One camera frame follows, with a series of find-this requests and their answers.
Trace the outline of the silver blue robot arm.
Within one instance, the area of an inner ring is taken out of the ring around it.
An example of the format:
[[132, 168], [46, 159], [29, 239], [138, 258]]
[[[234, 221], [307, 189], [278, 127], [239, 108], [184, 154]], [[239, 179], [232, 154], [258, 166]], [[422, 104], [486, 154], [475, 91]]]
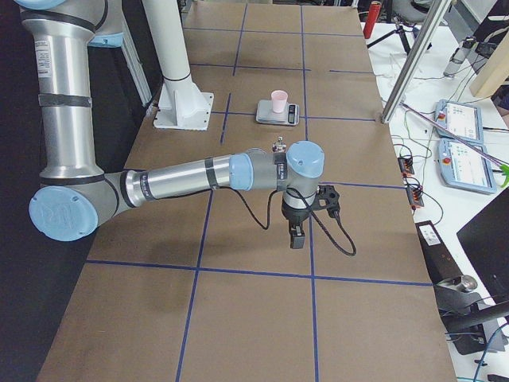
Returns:
[[74, 241], [148, 201], [177, 199], [216, 189], [242, 195], [252, 189], [282, 194], [290, 245], [305, 238], [304, 221], [320, 208], [324, 151], [310, 141], [271, 152], [257, 148], [155, 169], [128, 170], [134, 130], [120, 138], [112, 123], [95, 133], [89, 67], [99, 57], [90, 48], [131, 50], [119, 1], [21, 1], [21, 23], [32, 34], [45, 135], [40, 188], [29, 202], [33, 225], [47, 237]]

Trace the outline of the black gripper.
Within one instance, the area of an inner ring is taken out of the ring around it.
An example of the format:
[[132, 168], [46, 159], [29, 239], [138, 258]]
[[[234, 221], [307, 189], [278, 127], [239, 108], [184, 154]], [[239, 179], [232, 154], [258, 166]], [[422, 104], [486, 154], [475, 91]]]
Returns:
[[310, 211], [318, 209], [318, 203], [315, 201], [305, 206], [303, 201], [293, 201], [297, 206], [289, 205], [286, 201], [282, 202], [282, 214], [289, 223], [289, 238], [291, 249], [302, 249], [305, 244], [305, 232], [303, 230], [303, 222], [309, 218]]

